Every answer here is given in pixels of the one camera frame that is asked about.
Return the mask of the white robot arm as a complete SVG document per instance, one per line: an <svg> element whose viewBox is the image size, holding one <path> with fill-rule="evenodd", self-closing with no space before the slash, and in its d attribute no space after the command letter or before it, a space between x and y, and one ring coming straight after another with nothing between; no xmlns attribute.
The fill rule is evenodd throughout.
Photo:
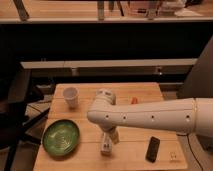
<svg viewBox="0 0 213 171"><path fill-rule="evenodd" d="M213 141L213 99L186 98L131 105L116 105L116 95L99 89L87 118L113 143L119 142L117 126L195 133Z"/></svg>

